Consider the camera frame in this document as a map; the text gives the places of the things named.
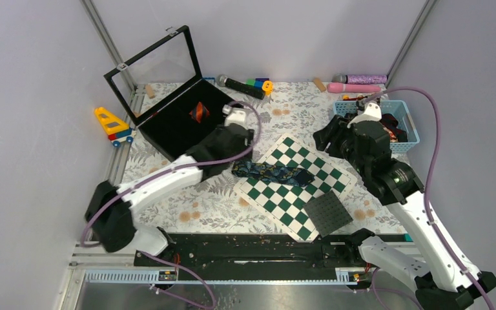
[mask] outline clear acrylic lid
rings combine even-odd
[[[155,95],[154,98],[145,95],[141,115],[135,116],[129,106],[128,88],[121,87],[124,84],[119,74],[121,70],[115,68],[104,76],[136,125],[166,107],[202,78],[188,26],[171,32],[124,64],[127,67],[122,71],[132,78],[136,89],[144,89],[145,92],[148,85]]]

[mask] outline blue plastic basket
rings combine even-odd
[[[356,101],[337,101],[334,103],[334,113],[345,116],[347,113],[357,112]],[[419,143],[419,135],[411,115],[409,115],[408,106],[402,100],[382,100],[381,113],[392,114],[398,120],[398,127],[408,134],[408,142],[391,143],[393,153],[405,153],[414,145]]]

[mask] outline green and white checkered mat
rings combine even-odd
[[[318,236],[318,231],[303,210],[305,203],[331,190],[342,200],[357,182],[345,169],[326,162],[318,157],[315,150],[309,150],[288,134],[280,137],[262,156],[259,163],[263,162],[302,167],[315,175],[315,180],[306,187],[242,178],[233,189],[298,242],[312,242]]]

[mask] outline gray wall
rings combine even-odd
[[[0,309],[51,309],[112,147],[109,55],[79,1],[0,1]]]
[[[424,0],[94,0],[125,59],[188,25],[204,76],[386,74]]]
[[[431,201],[481,269],[496,275],[496,1],[442,0],[403,62],[394,86],[418,86],[438,101],[440,150]],[[424,179],[434,146],[429,103],[398,93],[422,142],[409,152]],[[496,305],[496,290],[491,299]],[[483,302],[475,309],[485,309]]]

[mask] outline floral tablecloth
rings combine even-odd
[[[328,124],[333,115],[332,104],[339,98],[339,94],[320,92],[313,83],[275,83],[273,86],[271,97],[264,100],[219,87],[232,98],[254,105],[262,117],[262,138],[254,148],[254,161],[259,160],[285,132],[314,148],[312,134]],[[149,100],[146,96],[142,110],[163,98],[177,85],[153,84],[152,87],[156,97]],[[256,127],[254,116],[249,116],[249,124],[250,128]],[[323,152],[320,155],[357,175],[347,161],[330,158]],[[407,161],[405,155],[396,157]],[[135,180],[168,164],[169,161],[138,134],[130,149],[123,182]],[[170,233],[283,234],[270,219],[233,192],[238,180],[230,171],[224,171],[219,176],[156,202],[139,215],[139,220],[147,225],[163,227]],[[342,203],[354,222],[336,233],[350,234],[363,227],[381,234],[406,232],[398,220],[362,186],[360,178]]]

